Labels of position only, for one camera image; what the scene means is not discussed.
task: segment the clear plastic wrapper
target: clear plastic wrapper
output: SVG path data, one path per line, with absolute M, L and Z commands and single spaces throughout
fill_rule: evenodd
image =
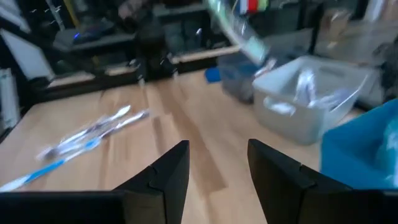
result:
M 332 110 L 344 102 L 351 94 L 345 88 L 340 88 L 327 95 L 317 95 L 316 75 L 311 68 L 301 69 L 298 75 L 294 100 L 309 108 L 326 108 Z
M 296 108 L 290 103 L 276 101 L 269 97 L 264 99 L 264 104 L 268 105 L 271 110 L 287 116 L 293 116 L 296 112 Z
M 206 2 L 228 39 L 238 45 L 253 63 L 262 65 L 269 53 L 269 46 L 222 0 L 206 0 Z
M 88 128 L 85 128 L 76 134 L 71 135 L 70 137 L 60 141 L 56 146 L 48 147 L 45 150 L 43 150 L 38 156 L 38 159 L 53 159 L 55 157 L 59 157 L 77 150 L 80 150 L 84 148 L 88 142 L 90 142 L 94 138 L 103 138 L 104 135 L 109 134 L 109 130 L 114 130 L 115 128 L 121 128 L 118 127 L 120 124 L 124 124 L 125 122 L 131 121 L 131 119 L 136 119 L 139 120 L 141 118 L 146 117 L 146 114 L 149 114 L 148 111 L 141 111 L 140 113 L 136 114 L 135 116 L 123 121 L 122 123 L 115 124 L 115 122 L 119 121 L 120 118 L 125 116 L 131 106 L 124 106 L 120 108 L 115 114 L 111 116 L 105 116 L 100 118 L 97 122 L 89 126 Z
M 275 65 L 277 63 L 276 58 L 270 58 L 267 62 L 266 65 L 260 68 L 255 74 L 254 78 L 260 77 L 261 75 L 265 75 L 267 72 L 271 71 L 274 69 Z

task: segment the blue container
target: blue container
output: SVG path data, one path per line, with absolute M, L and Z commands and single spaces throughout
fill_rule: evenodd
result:
M 393 100 L 325 133 L 321 173 L 354 189 L 395 188 L 392 179 L 374 167 L 374 158 L 397 115 L 398 100 Z

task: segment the blue object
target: blue object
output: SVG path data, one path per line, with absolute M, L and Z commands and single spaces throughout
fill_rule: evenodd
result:
M 384 131 L 384 139 L 376 153 L 375 165 L 386 175 L 397 177 L 398 163 L 398 117 L 393 118 Z
M 376 168 L 375 156 L 397 114 L 398 100 L 392 100 L 329 130 L 322 139 L 321 173 L 354 189 L 395 188 L 393 179 Z
M 25 184 L 28 184 L 28 183 L 32 182 L 33 180 L 35 180 L 45 174 L 48 174 L 49 172 L 55 170 L 56 168 L 60 167 L 64 163 L 65 163 L 65 159 L 62 159 L 62 160 L 54 162 L 50 165 L 47 165 L 47 166 L 39 169 L 38 171 L 31 173 L 30 177 L 27 180 L 25 180 Z
M 216 83 L 221 81 L 220 71 L 218 70 L 218 68 L 206 69 L 205 77 L 208 83 Z

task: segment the toothbrush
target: toothbrush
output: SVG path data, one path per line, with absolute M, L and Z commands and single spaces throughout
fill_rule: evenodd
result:
M 38 179 L 39 177 L 55 170 L 56 168 L 62 166 L 63 164 L 65 164 L 66 162 L 76 158 L 77 156 L 79 156 L 80 154 L 83 154 L 84 152 L 88 152 L 93 150 L 94 148 L 96 148 L 100 143 L 101 140 L 106 137 L 109 136 L 110 134 L 115 133 L 116 131 L 120 130 L 121 128 L 125 127 L 128 124 L 134 123 L 136 121 L 139 121 L 141 119 L 144 119 L 146 117 L 149 116 L 149 110 L 143 110 L 139 113 L 137 113 L 136 115 L 124 120 L 123 122 L 119 123 L 118 125 L 116 125 L 113 128 L 110 128 L 106 131 L 104 131 L 101 135 L 99 135 L 98 137 L 95 137 L 89 141 L 87 141 L 86 143 L 80 145 L 81 149 L 75 153 L 73 153 L 70 156 L 67 156 L 64 159 L 60 159 L 57 162 L 53 162 L 31 174 L 27 174 L 25 176 L 22 176 L 16 180 L 13 180 L 3 186 L 0 187 L 0 192 L 8 192 L 8 191 L 12 191 L 15 189 L 18 189 L 20 187 L 22 187 L 25 184 L 28 184 L 30 182 L 32 182 L 35 179 Z
M 65 154 L 69 152 L 69 149 L 75 149 L 76 147 L 73 146 L 72 143 L 77 142 L 81 139 L 83 139 L 87 134 L 92 133 L 94 131 L 99 130 L 103 126 L 109 124 L 110 122 L 113 122 L 122 116 L 124 116 L 129 110 L 131 106 L 124 106 L 120 108 L 120 110 L 115 113 L 112 116 L 109 116 L 107 118 L 103 118 L 98 120 L 95 124 L 93 124 L 91 127 L 84 129 L 80 131 L 79 133 L 74 134 L 73 136 L 61 141 L 58 145 L 54 147 L 50 147 L 44 151 L 42 151 L 39 155 L 37 155 L 37 158 L 39 159 L 52 159 L 55 156 L 60 156 L 62 154 Z
M 75 152 L 74 154 L 64 158 L 64 159 L 60 159 L 57 162 L 53 162 L 31 174 L 27 174 L 25 176 L 22 176 L 16 180 L 13 180 L 7 184 L 4 184 L 3 186 L 0 187 L 0 192 L 8 192 L 8 191 L 12 191 L 15 189 L 18 189 L 20 187 L 22 187 L 25 184 L 28 184 L 30 182 L 32 182 L 33 180 L 55 170 L 56 168 L 62 166 L 64 163 L 70 161 L 73 158 L 76 158 L 77 156 L 79 156 L 80 154 L 83 154 L 84 152 L 88 152 L 92 149 L 94 149 L 95 147 L 97 147 L 100 144 L 101 140 L 100 139 L 93 139 L 92 141 L 87 142 L 86 147 L 78 152 Z

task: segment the wooden table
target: wooden table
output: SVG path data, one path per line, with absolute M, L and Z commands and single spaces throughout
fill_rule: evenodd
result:
M 35 156 L 104 114 L 132 105 L 152 116 L 20 190 L 111 190 L 182 139 L 191 174 L 183 223 L 265 223 L 247 161 L 256 138 L 318 169 L 318 144 L 298 146 L 261 126 L 251 106 L 207 84 L 203 71 L 35 105 L 0 145 L 0 184 L 42 166 Z

